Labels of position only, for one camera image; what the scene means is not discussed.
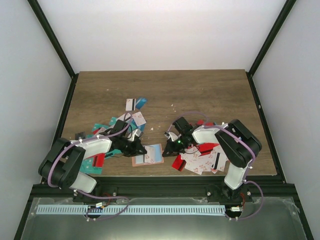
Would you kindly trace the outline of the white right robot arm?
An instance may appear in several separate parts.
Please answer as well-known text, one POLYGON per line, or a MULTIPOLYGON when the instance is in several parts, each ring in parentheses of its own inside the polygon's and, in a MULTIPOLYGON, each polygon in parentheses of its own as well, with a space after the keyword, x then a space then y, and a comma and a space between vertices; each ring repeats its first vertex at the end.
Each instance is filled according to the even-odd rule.
POLYGON ((191 125, 180 116, 172 123, 172 127, 177 133, 171 130, 164 133, 167 141, 162 156, 211 155, 214 162, 210 169, 213 171, 219 171, 229 161, 221 192, 225 200, 236 200, 240 196, 248 170, 262 150, 261 142, 238 119, 221 125, 205 122, 191 125))

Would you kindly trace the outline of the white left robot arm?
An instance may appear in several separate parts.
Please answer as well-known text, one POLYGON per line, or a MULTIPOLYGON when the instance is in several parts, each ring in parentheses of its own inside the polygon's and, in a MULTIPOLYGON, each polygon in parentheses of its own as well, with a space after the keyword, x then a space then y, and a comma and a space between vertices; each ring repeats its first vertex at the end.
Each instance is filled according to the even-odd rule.
POLYGON ((129 128, 128 122, 117 120, 112 128, 91 138, 57 139, 40 164, 38 174, 52 188, 77 190, 83 192, 89 201, 97 202, 102 189, 94 178, 80 172, 82 162, 97 155, 104 156, 112 150, 121 151, 125 157, 145 155, 147 150, 140 140, 142 132, 135 129, 127 134, 129 128))

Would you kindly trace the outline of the pink leather card holder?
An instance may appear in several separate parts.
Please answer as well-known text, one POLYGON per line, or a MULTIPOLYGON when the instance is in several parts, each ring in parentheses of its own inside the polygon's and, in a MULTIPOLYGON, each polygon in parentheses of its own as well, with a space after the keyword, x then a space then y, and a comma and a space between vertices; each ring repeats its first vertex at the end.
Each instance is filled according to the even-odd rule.
POLYGON ((163 149, 161 144, 144 145, 146 154, 137 155, 132 158, 132 166, 149 166, 164 163, 164 157, 162 156, 163 149))

